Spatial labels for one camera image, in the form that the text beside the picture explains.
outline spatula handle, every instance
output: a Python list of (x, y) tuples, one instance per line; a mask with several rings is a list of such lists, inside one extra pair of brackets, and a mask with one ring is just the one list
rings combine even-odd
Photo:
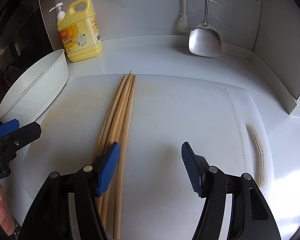
[(204, 0), (204, 16), (202, 22), (203, 26), (208, 26), (207, 17), (208, 17), (208, 0)]

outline bottle label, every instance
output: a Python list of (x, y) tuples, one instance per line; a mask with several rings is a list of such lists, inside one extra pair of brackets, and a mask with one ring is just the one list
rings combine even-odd
[(67, 53), (101, 43), (95, 16), (77, 22), (59, 33)]

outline white wall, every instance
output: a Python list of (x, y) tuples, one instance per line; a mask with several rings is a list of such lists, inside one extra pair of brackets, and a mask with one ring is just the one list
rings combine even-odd
[[(75, 0), (63, 2), (67, 10)], [(175, 23), (181, 0), (92, 0), (101, 38), (143, 35), (180, 34)], [(202, 22), (204, 0), (187, 0), (191, 28)], [(259, 24), (261, 0), (211, 0), (209, 23), (224, 42), (252, 49)]]
[(254, 52), (295, 99), (300, 95), (300, 9), (293, 0), (263, 0)]

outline white bowl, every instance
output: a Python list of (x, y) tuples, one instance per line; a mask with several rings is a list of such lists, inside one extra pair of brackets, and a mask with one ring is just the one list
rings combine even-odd
[(17, 119), (20, 127), (35, 121), (60, 93), (69, 72), (63, 49), (43, 57), (11, 86), (0, 104), (0, 121)]

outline kitchen counter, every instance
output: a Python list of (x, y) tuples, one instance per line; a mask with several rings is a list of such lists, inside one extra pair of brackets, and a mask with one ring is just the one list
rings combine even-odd
[[(128, 73), (132, 70), (135, 74), (197, 78), (248, 90), (263, 120), (273, 157), (273, 214), (282, 239), (289, 239), (300, 225), (300, 117), (289, 116), (285, 112), (270, 84), (249, 59), (226, 53), (216, 58), (196, 56), (183, 47), (185, 41), (184, 37), (175, 38), (172, 35), (105, 41), (99, 57), (77, 63), (68, 62), (67, 84), (79, 76)], [(62, 92), (37, 122), (42, 122), (61, 95)], [(19, 222), (24, 220), (32, 202), (21, 180), (28, 148), (17, 152), (18, 157), (10, 163), (12, 174), (3, 182), (11, 213)]]

